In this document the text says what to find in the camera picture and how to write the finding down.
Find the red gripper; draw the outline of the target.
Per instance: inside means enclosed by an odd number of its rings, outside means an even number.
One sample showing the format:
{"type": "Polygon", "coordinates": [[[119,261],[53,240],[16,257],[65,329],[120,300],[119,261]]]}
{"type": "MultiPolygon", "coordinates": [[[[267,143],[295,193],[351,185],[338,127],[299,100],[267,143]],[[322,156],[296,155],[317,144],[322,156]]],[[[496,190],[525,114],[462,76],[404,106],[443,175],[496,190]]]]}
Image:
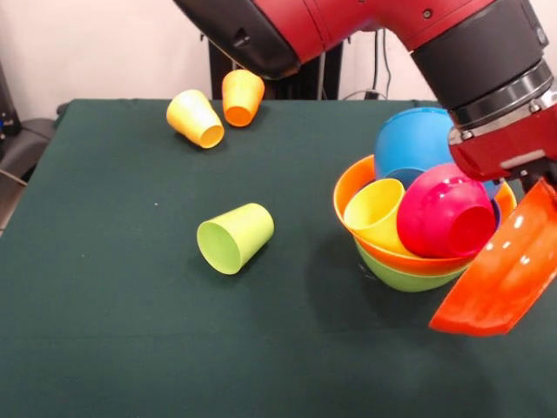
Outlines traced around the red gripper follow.
{"type": "Polygon", "coordinates": [[[540,179],[555,181],[556,106],[524,105],[497,122],[485,133],[450,131],[449,150],[461,171],[478,181],[520,178],[525,194],[540,179]]]}

